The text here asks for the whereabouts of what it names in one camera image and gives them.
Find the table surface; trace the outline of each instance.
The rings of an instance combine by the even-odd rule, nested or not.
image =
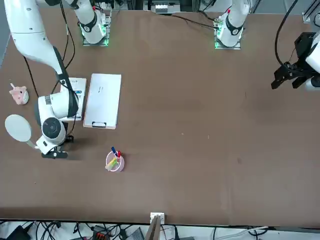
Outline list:
[[[63,53],[59,9],[41,13],[48,38]],[[210,24],[199,13],[183,16]],[[211,29],[121,10],[103,48],[82,47],[75,14],[67,10],[76,45],[70,77],[86,78],[88,91],[92,73],[122,75],[117,127],[77,122],[68,160],[43,159],[0,128],[0,217],[147,223],[150,212],[164,212],[175,224],[318,227],[320,94],[290,82],[271,90],[282,18],[251,14],[241,50],[214,50]],[[279,38],[283,61],[306,30],[301,16],[287,19]],[[72,50],[70,44],[67,60]],[[54,71],[29,63],[39,94],[49,94]],[[1,119],[24,116],[36,141],[37,98],[12,40],[0,78]],[[14,103],[10,81],[27,86],[27,105]],[[111,146],[124,153],[122,173],[105,170]]]

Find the yellow marker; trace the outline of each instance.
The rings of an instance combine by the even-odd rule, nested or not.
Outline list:
[[[105,168],[106,168],[108,171],[110,171],[110,170],[114,167],[114,165],[116,165],[116,163],[117,163],[117,158],[114,157],[114,158],[105,166]]]

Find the blue marker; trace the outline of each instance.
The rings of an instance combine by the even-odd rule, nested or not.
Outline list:
[[[113,154],[114,154],[116,157],[118,157],[118,154],[117,154],[116,149],[115,149],[114,146],[111,147],[111,150],[112,150]]]

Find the stuffed animal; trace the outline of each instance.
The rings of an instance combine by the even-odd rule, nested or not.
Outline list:
[[[12,90],[9,93],[12,95],[13,99],[15,100],[16,104],[23,105],[26,104],[29,100],[29,93],[27,92],[26,86],[14,86],[10,83]]]

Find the pen holder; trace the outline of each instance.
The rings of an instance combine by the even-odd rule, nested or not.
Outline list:
[[[107,166],[108,163],[110,163],[110,161],[112,159],[115,158],[115,155],[114,153],[111,151],[109,152],[109,154],[106,156],[106,159],[105,159],[105,165]],[[125,167],[125,159],[122,157],[122,155],[120,156],[120,162],[117,163],[111,170],[110,172],[121,172]]]

